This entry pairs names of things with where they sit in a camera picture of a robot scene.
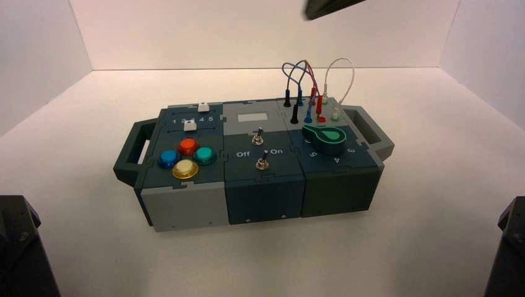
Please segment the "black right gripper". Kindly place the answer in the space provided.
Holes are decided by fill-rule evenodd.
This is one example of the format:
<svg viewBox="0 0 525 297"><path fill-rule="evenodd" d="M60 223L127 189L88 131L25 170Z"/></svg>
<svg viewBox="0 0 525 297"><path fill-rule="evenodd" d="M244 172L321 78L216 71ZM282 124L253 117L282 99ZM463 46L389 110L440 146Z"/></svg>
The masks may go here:
<svg viewBox="0 0 525 297"><path fill-rule="evenodd" d="M307 0L305 18L307 20L315 20L364 1L365 0Z"/></svg>

